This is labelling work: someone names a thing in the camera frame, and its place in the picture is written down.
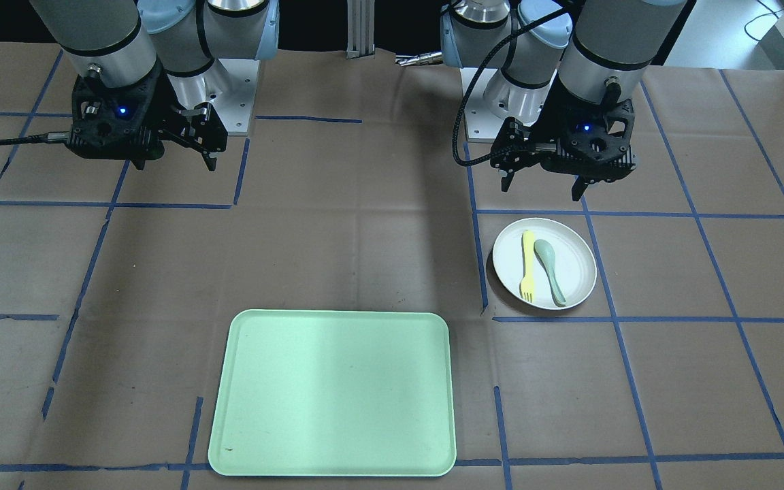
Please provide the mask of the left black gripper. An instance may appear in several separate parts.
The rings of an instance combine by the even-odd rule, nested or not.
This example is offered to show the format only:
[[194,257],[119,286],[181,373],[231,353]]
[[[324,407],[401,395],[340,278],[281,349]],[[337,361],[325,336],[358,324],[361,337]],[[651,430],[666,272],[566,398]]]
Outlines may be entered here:
[[634,104],[622,98],[619,82],[601,83],[596,103],[553,82],[534,124],[513,117],[504,120],[489,164],[500,171],[503,193],[509,191],[516,172],[535,165],[575,176],[570,196],[579,202],[590,184],[625,179],[635,170],[637,158],[630,142],[634,121]]

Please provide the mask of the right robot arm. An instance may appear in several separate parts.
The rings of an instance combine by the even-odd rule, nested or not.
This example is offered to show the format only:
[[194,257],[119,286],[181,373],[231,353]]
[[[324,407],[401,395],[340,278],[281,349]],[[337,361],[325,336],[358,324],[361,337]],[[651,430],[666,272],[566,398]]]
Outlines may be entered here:
[[41,142],[138,170],[165,143],[210,171],[229,137],[246,132],[255,68],[279,46],[277,1],[33,1],[77,78],[68,131]]

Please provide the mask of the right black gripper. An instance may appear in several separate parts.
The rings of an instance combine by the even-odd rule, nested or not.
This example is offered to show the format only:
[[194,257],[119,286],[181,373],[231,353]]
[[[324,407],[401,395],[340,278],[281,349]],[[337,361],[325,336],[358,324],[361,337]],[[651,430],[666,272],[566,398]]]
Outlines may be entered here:
[[164,142],[174,142],[198,152],[208,170],[216,170],[228,132],[211,103],[180,105],[161,62],[130,86],[106,86],[102,73],[90,64],[75,81],[66,148],[85,159],[128,159],[142,172],[149,159],[164,155]]

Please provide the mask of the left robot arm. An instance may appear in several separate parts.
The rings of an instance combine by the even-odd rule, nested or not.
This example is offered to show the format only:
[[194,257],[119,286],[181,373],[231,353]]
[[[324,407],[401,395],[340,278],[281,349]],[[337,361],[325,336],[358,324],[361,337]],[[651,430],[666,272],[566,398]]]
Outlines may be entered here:
[[[442,62],[473,68],[461,96],[451,154],[487,162],[507,191],[538,165],[574,176],[572,199],[635,170],[634,89],[659,55],[684,1],[451,1],[441,15]],[[466,109],[486,69],[483,101],[499,121],[482,157],[461,156]]]

